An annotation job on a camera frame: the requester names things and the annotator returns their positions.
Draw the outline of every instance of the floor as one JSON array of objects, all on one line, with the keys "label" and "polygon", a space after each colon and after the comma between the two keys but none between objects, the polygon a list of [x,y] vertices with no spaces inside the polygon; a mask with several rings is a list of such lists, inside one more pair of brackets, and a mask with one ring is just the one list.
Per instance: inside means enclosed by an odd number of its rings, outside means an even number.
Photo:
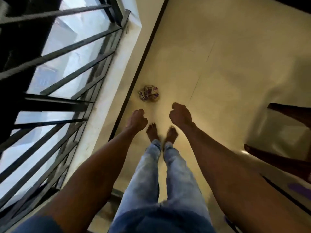
[{"label": "floor", "polygon": [[[285,188],[286,178],[299,181],[252,160],[243,145],[304,158],[310,131],[266,107],[269,102],[311,106],[310,35],[311,15],[273,0],[169,0],[118,132],[133,110],[143,108],[164,137],[172,125],[171,105],[178,102],[189,108],[198,127],[278,185]],[[147,84],[159,88],[158,102],[140,101],[137,91]],[[178,132],[175,147],[197,179],[214,227],[230,232],[186,137]],[[145,131],[135,137],[115,188],[126,189],[149,143]],[[159,201],[167,197],[165,178],[160,159]],[[309,200],[301,202],[311,206]]]}]

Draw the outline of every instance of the right arm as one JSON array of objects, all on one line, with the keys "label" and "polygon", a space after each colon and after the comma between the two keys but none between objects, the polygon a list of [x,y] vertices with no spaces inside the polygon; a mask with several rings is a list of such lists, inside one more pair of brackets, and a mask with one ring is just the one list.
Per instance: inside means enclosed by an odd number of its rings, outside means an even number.
[{"label": "right arm", "polygon": [[282,205],[284,197],[280,193],[192,122],[184,105],[174,103],[172,108],[169,117],[188,138],[220,208],[242,231],[310,232]]}]

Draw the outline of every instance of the person's left hand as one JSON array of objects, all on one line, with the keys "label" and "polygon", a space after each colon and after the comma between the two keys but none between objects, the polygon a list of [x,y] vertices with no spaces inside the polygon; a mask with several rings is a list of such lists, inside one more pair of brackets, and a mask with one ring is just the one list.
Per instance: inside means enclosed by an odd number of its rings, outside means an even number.
[{"label": "person's left hand", "polygon": [[148,124],[148,119],[144,118],[145,111],[143,109],[135,110],[128,119],[126,128],[133,129],[136,132],[144,129]]}]

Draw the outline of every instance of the window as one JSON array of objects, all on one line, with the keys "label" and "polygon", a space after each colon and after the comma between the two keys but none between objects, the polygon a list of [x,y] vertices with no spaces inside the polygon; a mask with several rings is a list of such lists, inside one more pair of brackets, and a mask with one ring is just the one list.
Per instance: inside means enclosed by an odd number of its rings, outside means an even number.
[{"label": "window", "polygon": [[116,0],[0,0],[0,233],[61,187],[128,16]]}]

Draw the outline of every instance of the fist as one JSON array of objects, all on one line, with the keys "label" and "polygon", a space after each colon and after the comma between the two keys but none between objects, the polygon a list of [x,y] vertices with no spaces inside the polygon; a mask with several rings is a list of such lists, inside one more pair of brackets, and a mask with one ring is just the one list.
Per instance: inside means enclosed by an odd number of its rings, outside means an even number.
[{"label": "fist", "polygon": [[169,113],[169,118],[173,124],[181,128],[184,125],[189,125],[192,123],[191,113],[186,108],[186,106],[175,102],[172,105],[172,109],[173,110]]},{"label": "fist", "polygon": [[126,128],[133,129],[135,132],[144,129],[148,124],[148,120],[144,118],[144,114],[145,111],[143,109],[135,110],[131,117],[129,117]]}]

